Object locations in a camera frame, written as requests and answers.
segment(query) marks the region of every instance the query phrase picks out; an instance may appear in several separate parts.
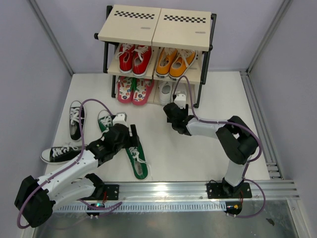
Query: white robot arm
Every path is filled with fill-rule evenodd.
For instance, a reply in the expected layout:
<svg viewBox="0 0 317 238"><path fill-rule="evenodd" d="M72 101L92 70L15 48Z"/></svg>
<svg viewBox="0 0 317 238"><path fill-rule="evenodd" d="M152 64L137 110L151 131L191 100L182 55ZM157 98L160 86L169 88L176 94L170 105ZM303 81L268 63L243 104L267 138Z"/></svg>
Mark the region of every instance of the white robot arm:
<svg viewBox="0 0 317 238"><path fill-rule="evenodd" d="M87 174L80 181L73 181L111 160L122 148L139 146L135 125L131 125L131 134L126 124L126 114L119 113L113 118L113 126L109 128L109 131L104 132L100 139L91 142L83 151L79 161L77 156L50 174L37 179L32 176L25 178L14 204L20 210L27 197L38 189L22 213L30 226L33 228L40 226L52 215L53 211L69 202L84 197L99 198L104 192L105 185L97 175ZM61 170L69 166L71 167L66 173L59 174ZM38 188L52 176L49 182Z"/></svg>
<svg viewBox="0 0 317 238"><path fill-rule="evenodd" d="M172 128L180 134L202 135L218 139L229 158L229 166L222 180L223 191L232 197L243 183L243 173L247 161L259 146L256 140L247 131L233 125L210 124L198 121L194 116L188 115L187 108L181 109L178 104L170 103L164 107L167 121L172 123ZM237 116L228 121L247 125Z"/></svg>

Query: yellow sneaker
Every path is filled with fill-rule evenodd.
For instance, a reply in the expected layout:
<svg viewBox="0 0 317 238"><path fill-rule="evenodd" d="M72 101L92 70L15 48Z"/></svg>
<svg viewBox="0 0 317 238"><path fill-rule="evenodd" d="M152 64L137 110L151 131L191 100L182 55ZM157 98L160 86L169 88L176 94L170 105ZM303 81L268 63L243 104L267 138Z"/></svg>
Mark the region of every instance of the yellow sneaker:
<svg viewBox="0 0 317 238"><path fill-rule="evenodd" d="M156 68L156 74L158 77L164 78L168 76L169 69L176 57L176 54L177 50L175 48L163 48L160 53Z"/></svg>
<svg viewBox="0 0 317 238"><path fill-rule="evenodd" d="M195 59L196 51L178 50L178 55L169 70L169 77L173 80L179 79L194 63Z"/></svg>

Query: black sneaker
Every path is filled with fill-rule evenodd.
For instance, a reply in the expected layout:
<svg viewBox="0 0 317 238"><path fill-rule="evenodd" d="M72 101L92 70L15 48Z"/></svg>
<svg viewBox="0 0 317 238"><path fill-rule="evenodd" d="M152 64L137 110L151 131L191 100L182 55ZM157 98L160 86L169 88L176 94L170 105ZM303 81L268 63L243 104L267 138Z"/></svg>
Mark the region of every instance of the black sneaker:
<svg viewBox="0 0 317 238"><path fill-rule="evenodd" d="M74 141L79 141L81 139L79 131L79 108L81 103L79 101L74 101L71 103L69 108L69 133L70 138ZM81 111L81 124L84 130L85 125L85 109Z"/></svg>
<svg viewBox="0 0 317 238"><path fill-rule="evenodd" d="M52 147L42 152L41 159L49 165L61 165L79 155L81 146L66 144L61 147Z"/></svg>

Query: white wall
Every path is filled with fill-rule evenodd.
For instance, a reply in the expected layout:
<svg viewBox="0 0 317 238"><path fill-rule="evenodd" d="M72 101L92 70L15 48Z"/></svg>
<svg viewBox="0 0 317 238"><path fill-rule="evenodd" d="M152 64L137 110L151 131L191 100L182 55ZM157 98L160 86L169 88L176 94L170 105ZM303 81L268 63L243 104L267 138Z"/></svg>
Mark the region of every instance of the white wall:
<svg viewBox="0 0 317 238"><path fill-rule="evenodd" d="M26 0L0 3L0 237L20 237L15 197L44 172L70 75Z"/></svg>
<svg viewBox="0 0 317 238"><path fill-rule="evenodd" d="M113 4L217 14L210 69L247 68L282 0L37 0L74 72L102 72L104 44L94 40Z"/></svg>
<svg viewBox="0 0 317 238"><path fill-rule="evenodd" d="M252 71L286 179L317 236L317 1L294 0Z"/></svg>

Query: pink flip flop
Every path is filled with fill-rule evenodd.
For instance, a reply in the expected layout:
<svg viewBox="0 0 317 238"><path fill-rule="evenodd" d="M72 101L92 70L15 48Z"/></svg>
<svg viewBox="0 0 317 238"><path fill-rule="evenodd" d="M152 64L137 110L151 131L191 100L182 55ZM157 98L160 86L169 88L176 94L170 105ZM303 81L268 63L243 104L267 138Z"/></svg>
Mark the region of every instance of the pink flip flop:
<svg viewBox="0 0 317 238"><path fill-rule="evenodd" d="M143 78L138 78L136 80L137 84L134 90L132 103L134 105L141 106L147 103L154 86L154 80Z"/></svg>
<svg viewBox="0 0 317 238"><path fill-rule="evenodd" d="M131 77L121 76L118 81L118 101L121 103L131 103L133 97Z"/></svg>

